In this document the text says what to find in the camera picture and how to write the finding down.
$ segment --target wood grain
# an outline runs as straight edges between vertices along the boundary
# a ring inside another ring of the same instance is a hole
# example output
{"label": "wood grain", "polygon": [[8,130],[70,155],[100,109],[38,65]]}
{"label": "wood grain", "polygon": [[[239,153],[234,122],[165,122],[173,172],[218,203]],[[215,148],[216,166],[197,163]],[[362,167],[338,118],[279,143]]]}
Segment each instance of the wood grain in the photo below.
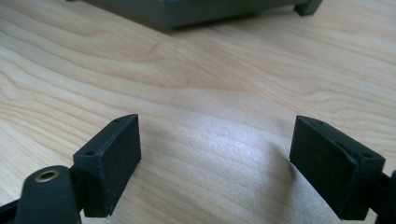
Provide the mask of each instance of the wood grain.
{"label": "wood grain", "polygon": [[84,223],[341,223],[289,163],[294,119],[327,121],[391,174],[395,11],[332,0],[167,35],[83,2],[1,0],[0,204],[137,113],[143,159],[114,216]]}

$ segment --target wooden surface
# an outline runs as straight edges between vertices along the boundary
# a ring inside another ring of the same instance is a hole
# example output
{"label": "wooden surface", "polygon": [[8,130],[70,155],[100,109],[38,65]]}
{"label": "wooden surface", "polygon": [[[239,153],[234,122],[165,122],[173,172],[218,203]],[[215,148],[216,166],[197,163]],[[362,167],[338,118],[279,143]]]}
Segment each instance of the wooden surface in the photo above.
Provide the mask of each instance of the wooden surface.
{"label": "wooden surface", "polygon": [[83,2],[0,0],[0,204],[137,113],[143,159],[114,216],[84,223],[341,223],[289,163],[295,116],[379,152],[390,175],[395,24],[393,0],[325,0],[314,17],[167,35]]}

